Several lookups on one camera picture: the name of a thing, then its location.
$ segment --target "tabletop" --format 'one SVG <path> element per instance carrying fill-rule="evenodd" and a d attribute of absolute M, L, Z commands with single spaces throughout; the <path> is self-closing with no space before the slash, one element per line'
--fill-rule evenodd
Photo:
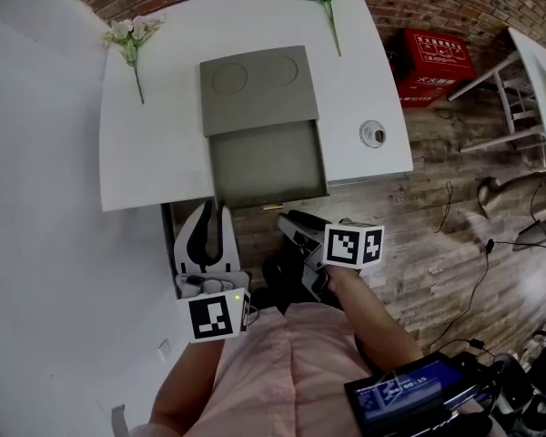
<path fill-rule="evenodd" d="M 399 96 L 364 0 L 334 0 L 342 57 L 317 2 L 190 0 L 161 12 L 166 22 L 142 47 L 138 72 L 109 49 L 100 119 L 103 210 L 213 195 L 202 134 L 198 64 L 282 46 L 305 46 L 318 102 L 318 129 L 331 182 L 412 170 Z M 384 126 L 381 147 L 360 126 Z"/>
<path fill-rule="evenodd" d="M 513 27 L 508 31 L 530 79 L 546 135 L 546 49 Z"/>

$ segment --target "blue screen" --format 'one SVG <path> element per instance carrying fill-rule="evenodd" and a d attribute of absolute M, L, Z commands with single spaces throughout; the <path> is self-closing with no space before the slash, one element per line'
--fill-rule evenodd
<path fill-rule="evenodd" d="M 460 372 L 442 361 L 434 361 L 415 371 L 392 374 L 392 379 L 355 393 L 366 421 L 374 421 L 421 404 L 461 379 Z"/>

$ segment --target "flower stem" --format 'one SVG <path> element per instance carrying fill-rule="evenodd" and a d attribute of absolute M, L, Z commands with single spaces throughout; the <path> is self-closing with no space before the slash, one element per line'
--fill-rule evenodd
<path fill-rule="evenodd" d="M 328 14 L 329 24 L 331 25 L 331 34 L 334 36 L 334 42 L 336 42 L 338 55 L 342 56 L 342 52 L 339 49 L 338 31 L 336 30 L 336 22 L 334 20 L 334 10 L 331 7 L 331 2 L 328 2 L 328 9 L 326 9 L 326 13 Z"/>
<path fill-rule="evenodd" d="M 142 99 L 142 104 L 144 103 L 144 95 L 142 94 L 142 86 L 139 84 L 139 75 L 137 74 L 137 66 L 134 65 L 134 73 L 136 74 L 137 90 L 139 91 L 139 98 Z"/>

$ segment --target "gray box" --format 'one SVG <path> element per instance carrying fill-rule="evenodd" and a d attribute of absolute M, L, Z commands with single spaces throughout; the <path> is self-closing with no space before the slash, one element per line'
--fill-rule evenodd
<path fill-rule="evenodd" d="M 200 86 L 217 201 L 242 208 L 328 194 L 304 46 L 201 63 Z"/>

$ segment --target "red box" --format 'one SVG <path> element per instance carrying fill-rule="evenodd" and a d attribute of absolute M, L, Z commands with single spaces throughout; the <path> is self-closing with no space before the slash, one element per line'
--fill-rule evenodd
<path fill-rule="evenodd" d="M 403 107 L 426 107 L 458 83 L 475 79 L 465 43 L 458 37 L 403 29 L 394 78 Z"/>

